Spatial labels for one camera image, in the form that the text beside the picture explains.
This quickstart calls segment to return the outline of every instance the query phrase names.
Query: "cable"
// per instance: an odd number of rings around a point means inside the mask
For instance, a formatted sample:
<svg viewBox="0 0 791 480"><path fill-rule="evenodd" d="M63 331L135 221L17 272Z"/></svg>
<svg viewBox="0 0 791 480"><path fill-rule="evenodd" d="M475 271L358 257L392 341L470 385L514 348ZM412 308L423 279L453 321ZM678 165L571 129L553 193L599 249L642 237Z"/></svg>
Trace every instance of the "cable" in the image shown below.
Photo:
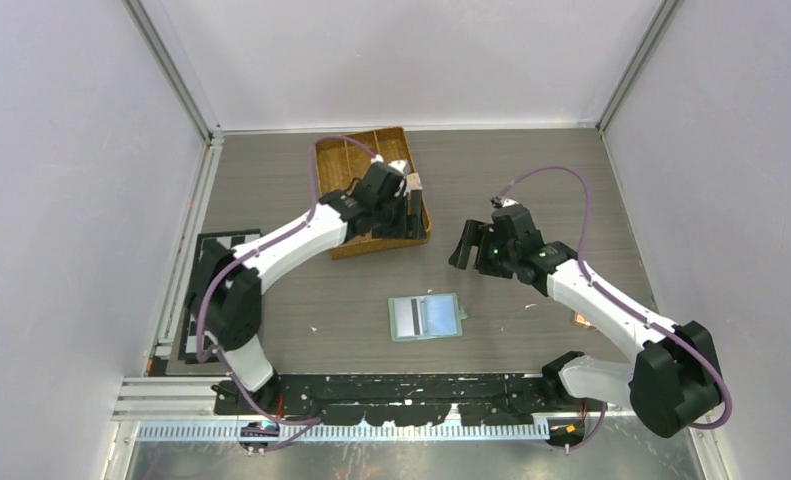
<svg viewBox="0 0 791 480"><path fill-rule="evenodd" d="M315 167L316 155L315 155L315 147L316 147L316 145L318 145L319 142L321 142L323 140L342 140L342 141L351 143L351 144L356 145L357 147L363 149L372 158L377 156L377 154L374 153L367 146L363 145L362 143L358 142L357 140L354 140L351 137L346 137L346 136L343 136L343 135L329 135L329 136L326 136L326 137L321 137L318 140L316 140L315 142L313 142L312 145L310 145L310 162L309 162L310 210L307 213L307 218L305 218L301 223L299 223L299 224L295 225L294 227L292 227L286 233L284 233L282 235L279 235L276 238L273 238L273 239L269 240L268 242L265 242L259 248L255 248L255 249L251 250L250 252L242 255L241 257L236 258L235 260L230 262L226 267L224 267L220 272L218 272L218 275L216 275L215 278L212 279L212 282L210 282L209 286L207 287L206 292L204 293L204 298L201 300L201 308L198 311L198 321L196 323L196 329L195 329L195 339L196 339L196 344L197 344L196 356L197 356L198 362L204 363L209 358L209 356L206 355L206 352L204 352L204 333L205 333L205 330L206 330L207 308L209 307L209 302L212 299L212 296L215 293L215 290L218 288L218 286L221 284L221 282L224 281L224 278L227 277L227 275L230 272L232 272L234 268L238 267L239 265L241 265L242 263L247 261L249 258L251 258L251 257L259 257L260 253L268 250L269 248L273 247L274 245L277 245L278 243L286 240L287 238L291 237L292 235L295 235L296 233L300 232L304 227L306 227L309 224L310 220L312 220L313 217L315 216L315 210L316 210L316 205L318 205L318 194L319 194L318 186L316 185L316 167Z"/></svg>
<svg viewBox="0 0 791 480"><path fill-rule="evenodd" d="M604 418L606 416L607 416L607 402L601 402L601 415L598 416L598 422L596 422L595 426L592 427L592 431L589 432L589 435L583 437L583 440L581 440L580 443L578 443L577 445L573 445L571 447L568 447L568 451L569 452L574 452L575 450L577 450L577 449L583 447L584 445L586 445L587 443L589 443L589 441L592 440L592 437L594 437L595 434L598 433L599 430L601 430L601 425L604 424ZM586 428L586 419L584 419L584 424L583 425L584 425L584 428ZM566 451L566 448L560 448L560 447L555 447L555 448L558 449L558 450Z"/></svg>
<svg viewBox="0 0 791 480"><path fill-rule="evenodd" d="M509 192L516 184L518 184L522 180L530 177L531 175L535 175L535 174L537 174L539 172L544 172L546 170L562 170L562 171L571 173L572 175L575 176L575 178L578 179L578 181L581 183L581 186L583 187L583 194L584 194L584 198L585 198L585 201L586 201L586 207L584 209L584 214L583 214L583 227L581 227L581 235L580 235L580 239L578 240L578 268L580 268L581 274L583 274L583 276L584 276L584 278L586 278L587 282L589 282L589 284L592 285L592 287L595 288L596 291L601 293L601 295L603 295L604 298L609 300L613 305L619 307L620 309L622 309L624 312L626 312L628 315L630 315L634 319L636 319L636 320L642 322L644 325L647 325L648 327L654 329L654 331L660 333L661 335L665 336L669 340L675 342L675 344L677 344L679 347L683 348L687 353L690 354L690 356L692 356L693 359L695 359L695 361L697 361L699 363L699 365L701 365L704 368L704 370L713 378L713 381L716 382L716 385L719 387L719 392L722 394L722 401L725 404L725 408L722 411L722 415L718 419L716 419L716 421L714 421L714 422L711 422L711 423L693 423L690 426L693 427L693 428L700 429L700 430L712 430L714 428L721 427L722 425L727 423L728 419L731 418L731 412L733 411L733 399L731 398L731 392L730 392L730 390L728 390L728 386L725 384L725 379L722 378L722 375L716 370L716 368L713 366L713 364L710 363L709 360L704 358L704 356L701 355L698 352L698 350L693 348L690 344L685 342L682 338L677 336L674 332L670 331L669 329L667 329L667 328L665 328L665 327L663 327L663 326L661 326L661 325L659 325L657 323L650 323L648 321L648 318L645 315L643 315L642 313L637 312L630 305L626 304L625 302L623 302L622 300L617 298L615 295L610 293L606 288L604 288L597 281L593 281L592 280L592 274L586 268L586 264L584 263L584 259L583 259L584 247L586 247L586 239L587 239L587 236L589 234L590 209L592 207L592 203L590 201L590 196L589 196L589 184L587 183L587 181L583 177L583 175L578 173L578 171L573 169L573 168L564 167L564 166L561 166L561 165L551 165L551 166L547 166L547 167L540 167L540 168L531 170L528 173L525 173L524 175L516 178L515 180L513 180L512 182L507 184L507 186L505 186L503 189L501 189L501 193L499 193L498 196L502 197L502 198L505 197L507 195L507 192ZM598 424L596 424L595 429L593 429L592 433L590 435L588 435L587 438L584 438L584 440L581 443L576 445L576 447L579 447L579 446L583 445L590 437L592 437L593 434L595 434L595 432L601 426L601 421L604 418L605 412L606 412L606 408L602 409L601 418L599 418Z"/></svg>
<svg viewBox="0 0 791 480"><path fill-rule="evenodd" d="M242 380L239 379L239 376L236 375L236 372L233 371L233 368L227 362L227 359L224 356L224 350L221 349L221 347L219 345L213 345L209 349L204 349L204 336L205 336L205 333L206 333L206 312L207 312L207 308L209 307L210 300L212 299L213 294L215 294L216 289L224 281L225 277L227 277L227 275L230 272L233 271L233 269L235 269L239 265L243 264L245 261L247 261L251 257L258 257L260 255L260 253L264 252L268 248L273 247L274 245L277 245L278 243L290 238L292 235L295 235L296 233L300 232L301 230L303 230L309 224L310 220L313 219L313 217L315 216L316 206L318 205L318 194L319 194L318 186L316 184L316 174L315 174L316 173L315 147L316 147L316 145L318 145L319 142L321 142L323 140L342 140L344 142L351 143L351 144L356 145L357 147L363 149L372 158L377 157L377 154L374 153L369 147L363 145L362 143L358 142L357 140L354 140L353 138L342 136L342 135L329 135L329 136L326 136L326 137L321 137L318 140L316 140L315 142L313 142L312 145L310 145L310 160L309 160L310 209L309 209L309 212L307 213L306 218L303 221L301 221L300 223L298 223L297 225L295 225L294 227L292 227L286 233L284 233L282 235L279 235L276 238L273 238L273 239L265 242L264 244L260 245L258 248L254 248L250 252L242 255L241 257L234 259L226 267L224 267L220 272L218 272L218 274L215 276L215 278L213 278L212 281L210 282L209 286L207 287L206 292L204 292L204 297L201 300L201 307L200 307L200 309L198 311L196 330L195 330L196 331L196 345L197 345L196 357L198 359L198 362L204 363L205 361L207 361L207 359L209 359L209 357L210 357L210 355L212 353L215 353L218 356L218 360L227 369L227 372L228 372L228 375L230 376L230 379L233 380L233 383L236 385L236 388L239 390L239 393L242 395L242 398L245 399L245 402L247 402L248 405L250 405L250 407L254 411L256 411L260 415L264 416L268 420L270 420L270 421L272 421L272 422L274 422L274 423L276 423L278 425L305 425L306 426L306 428L302 429L300 432L298 432L297 434L287 438L286 440L283 440L281 442L278 442L275 445L271 445L269 447L261 449L262 453L272 452L272 451L275 451L275 450L280 450L281 448L289 446L295 439L297 439L298 437L300 437L301 435L303 435L304 433L309 431L310 428L312 428L313 426L318 425L319 423L321 423L321 419L316 417L316 418L309 418L309 419L304 419L304 420L287 420L287 419L284 419L284 418L274 417L274 416L270 415L268 412L266 412L265 410L263 410L259 405L257 405L257 403L254 401L254 399L251 397L250 393L248 393L248 389L245 388L245 385L242 383Z"/></svg>
<svg viewBox="0 0 791 480"><path fill-rule="evenodd" d="M589 405L586 399L583 400L583 405L581 405L581 423L583 423L584 428L586 428L586 414L588 412Z"/></svg>

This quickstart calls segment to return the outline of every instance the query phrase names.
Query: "purple cable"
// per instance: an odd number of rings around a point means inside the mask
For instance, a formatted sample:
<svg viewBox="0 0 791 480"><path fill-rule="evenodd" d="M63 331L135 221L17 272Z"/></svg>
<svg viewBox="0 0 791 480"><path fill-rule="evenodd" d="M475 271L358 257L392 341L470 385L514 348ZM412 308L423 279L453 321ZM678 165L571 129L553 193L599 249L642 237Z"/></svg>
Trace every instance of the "purple cable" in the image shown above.
<svg viewBox="0 0 791 480"><path fill-rule="evenodd" d="M215 346L213 346L212 348L213 348L213 350L211 350L211 351L215 351L216 354L219 355L219 359L224 361L224 355L222 354L223 352L221 351L221 349L216 348ZM231 375L233 377L233 381L234 382L239 382L238 378L235 378L236 377L235 374L231 374ZM240 387L240 391L247 392L247 390L245 390L244 388L241 388L241 387ZM261 411L259 405L257 405L253 401L253 399L251 399L250 403L251 403L251 406L254 407L255 410ZM264 416L269 418L269 419L273 418L273 417L271 417L271 415L268 415L268 414L265 414ZM313 421L313 422L307 424L306 428L302 429L300 432L296 433L295 435L292 435L291 437L287 438L286 440L282 440L280 442L277 442L274 445L270 445L268 447L265 447L262 450L260 450L260 452L265 454L265 453L268 453L268 452L273 452L275 450L280 450L282 448L288 447L289 445L292 444L292 442L297 440L298 437L300 437L301 435L307 433L311 428L313 428L314 426L318 425L318 423L320 422L320 419L318 419L318 418L314 418L314 419L310 419L310 420ZM268 436L278 436L278 435L280 435L279 432L268 431L268 430L263 431L263 430L259 430L259 429L253 428L253 427L243 427L242 431L243 432L244 431L250 431L250 432L255 432L255 433L258 433L258 434L261 434L261 435L268 435ZM251 437L250 439L251 439L251 441L256 441L256 437ZM215 467L217 467L217 466L221 465L222 463L225 463L227 460L233 459L233 458L237 458L236 455L225 455L225 456L219 458L214 463L212 463L209 467L201 470L198 473L192 473L192 474L187 474L187 475L168 475L168 474L164 474L164 475L161 476L161 478L171 478L173 480L191 480L191 479L195 479L195 478L204 478L205 474L207 472L209 472L210 470L213 470ZM157 454L156 457L151 460L151 463L148 465L148 469L145 472L145 475L144 475L142 480L150 480L150 478L153 476L154 471L159 466L159 459L160 459L160 456L159 456L159 454Z"/></svg>
<svg viewBox="0 0 791 480"><path fill-rule="evenodd" d="M251 250L250 252L242 255L241 257L233 260L226 267L224 267L220 272L218 272L218 275L216 275L215 278L212 279L212 282L210 282L209 286L207 287L207 291L204 293L204 298L201 300L201 308L198 311L198 321L197 321L196 328L195 328L195 339L196 339L196 344L197 344L197 347L198 347L197 352L196 352L196 356L197 356L198 362L204 363L209 358L209 355L207 355L206 352L204 352L204 333L205 333L205 330L206 330L207 307L209 306L209 302L212 299L212 296L215 293L215 290L218 288L218 286L221 284L221 282L224 281L224 278L227 275L229 275L230 272L232 272L234 268L238 267L239 265L241 265L242 263L247 261L249 258L251 258L251 257L258 257L260 255L260 253L262 253L262 252L266 251L267 249L273 247L274 245L277 245L278 243L286 240L287 238L291 237L292 235L295 235L296 233L300 232L304 227L306 227L309 224L310 220L313 219L313 216L315 216L316 205L318 205L318 186L316 185L316 167L315 167L315 160L316 160L315 146L318 145L318 143L321 142L322 140L342 140L342 141L351 143L351 144L356 145L357 147L363 149L372 158L374 158L374 156L376 155L367 146L363 145L362 143L358 142L357 140L354 140L351 137L346 137L346 136L343 136L343 135L330 135L330 136L326 136L326 137L321 137L318 140L316 140L315 142L313 142L312 145L310 145L310 162L309 162L310 210L307 213L307 218L305 218L301 223L299 223L299 224L295 225L294 227L292 227L289 231L287 231L283 235L279 235L277 238L273 238L273 239L269 240L268 242L265 242L259 248L255 248L255 249Z"/></svg>
<svg viewBox="0 0 791 480"><path fill-rule="evenodd" d="M501 192L498 194L498 196L499 197L506 196L507 192L509 192L516 184L518 184L522 180L530 177L531 175L535 175L535 174L537 174L539 172L544 172L546 170L562 170L564 172L571 173L572 175L575 176L575 178L578 179L578 181L581 183L581 186L583 187L583 194L584 194L584 198L585 198L585 202L586 202L586 207L584 208L584 213L583 213L583 227L581 227L581 235L580 235L580 239L578 240L578 268L580 268L581 274L583 274L583 276L584 276L584 278L586 278L587 282L589 282L589 284L592 285L592 287L595 288L596 291L598 291L601 295L603 295L604 298L609 300L610 303L612 303L613 305L619 307L620 309L622 309L624 312L626 312L631 317L635 318L636 320L642 322L645 325L648 325L650 328L654 329L654 331L660 333L661 335L665 336L669 340L675 342L679 347L683 348L687 353L690 354L690 356L692 356L693 359L695 359L695 361L697 361L699 363L699 365L701 365L704 368L704 370L713 378L713 381L716 382L716 385L719 387L719 392L721 392L721 394L722 394L722 401L725 404L725 408L722 411L722 415L718 419L716 419L715 421L713 421L711 423L693 423L690 426L693 427L693 428L697 428L699 430L712 430L714 428L721 427L722 425L727 423L728 419L731 418L731 412L733 411L733 399L731 398L731 392L728 389L728 386L725 385L725 379L722 378L722 375L716 370L716 368L713 366L713 364L710 363L709 360L704 358L704 356L701 355L698 352L698 350L693 348L690 344L685 342L682 338L677 336L674 332L670 331L669 329L667 329L667 328L665 328L665 327L663 327L663 326L661 326L659 324L649 323L648 318L646 318L645 315L643 315L640 312L637 312L630 305L626 304L625 302L623 302L622 300L617 298L615 295L610 293L610 291L608 291L606 288L604 288L597 281L593 281L592 280L592 274L586 268L586 264L584 263L584 259L583 259L583 252L584 252L584 248L586 247L586 239L587 239L587 237L589 235L589 219L590 219L590 210L591 210L591 207L592 207L592 202L591 202L590 196L589 196L589 184L587 183L587 181L583 177L583 175L581 175L574 168L564 167L564 166L561 166L561 165L551 165L551 166L547 166L547 167L540 167L540 168L537 168L535 170L531 170L530 172L528 172L528 173L516 178L515 180L513 180L512 182L507 184L507 186L505 186L501 190ZM577 447L582 446L584 443L586 443L589 440L589 438L592 437L593 434L595 434L595 432L601 426L601 421L604 419L604 415L606 414L606 411L607 411L606 407L604 409L602 409L601 417L599 418L598 424L596 424L596 426L593 429L592 433L587 435L587 437L584 438L581 443L579 443L578 445L573 447L574 449L576 449Z"/></svg>
<svg viewBox="0 0 791 480"><path fill-rule="evenodd" d="M195 332L196 332L195 333L195 335L196 335L196 345L197 345L196 356L197 356L198 361L200 363L204 363L205 361L207 361L207 359L209 358L209 356L210 356L210 354L212 352L216 352L216 354L218 355L218 359L221 361L221 363L224 365L224 367L227 368L227 371L229 372L230 378L233 380L233 383L236 384L236 387L238 388L239 392L242 394L242 397L245 399L246 402L248 402L248 404L251 406L251 408L253 408L260 415L266 417L270 421L275 422L275 423L277 423L279 425L309 425L311 427L313 425L318 424L321 420L318 419L318 418L310 418L310 419L305 419L305 420L284 420L284 419L279 419L277 417L269 415L268 412L266 412L265 410L260 408L260 406L257 405L257 403L254 401L254 399L251 398L251 395L248 393L247 388L245 388L245 386L242 383L242 381L239 379L239 377L233 371L233 368L230 366L229 363L227 363L227 359L224 357L224 352L221 350L221 347L218 346L218 345L214 345L210 349L207 349L207 350L204 349L204 334L205 334L205 330L206 330L206 313L207 313L207 307L209 306L209 302L212 299L212 296L215 293L215 290L224 281L224 278L227 277L227 275L230 272L233 271L234 268L238 267L239 265L241 265L242 263L244 263L245 261L247 261L251 257L258 257L260 255L260 253L264 252L268 248L273 247L274 245L277 245L278 243L288 239L292 235L295 235L296 233L300 232L301 230L304 229L304 227L306 227L309 224L310 220L313 219L313 217L315 216L316 205L318 204L318 186L316 185L316 166L315 166L316 155L315 155L315 147L322 140L342 140L344 142L351 143L351 144L356 145L357 147L363 149L372 158L374 158L375 155L376 155L369 147L363 145L362 143L358 142L357 140L354 140L353 138L342 136L342 135L329 135L329 136L326 136L326 137L321 137L318 140L316 140L315 142L313 142L313 144L310 145L310 161L309 161L310 210L307 213L307 217L302 222L300 222L299 224L297 224L294 227L292 227L286 233L284 233L282 235L279 235L276 238L273 238L273 239L265 242L259 248L255 248L255 249L251 250L250 252L242 255L241 257L233 260L226 267L224 267L220 272L218 272L218 274L215 276L215 278L212 279L212 282L210 282L209 286L207 287L206 292L204 292L204 298L201 300L201 308L198 311L198 320L197 320L196 330L195 330ZM304 433L307 430L309 430L309 429L304 429L300 433ZM265 451L273 451L273 450L278 450L279 448L283 448L283 447L287 446L289 444L289 442L291 442L292 440L294 440L298 436L300 436L300 434L297 435L297 436L290 437L289 439L284 440L283 442L280 442L277 445L273 445L271 447L268 447L267 449L265 449Z"/></svg>

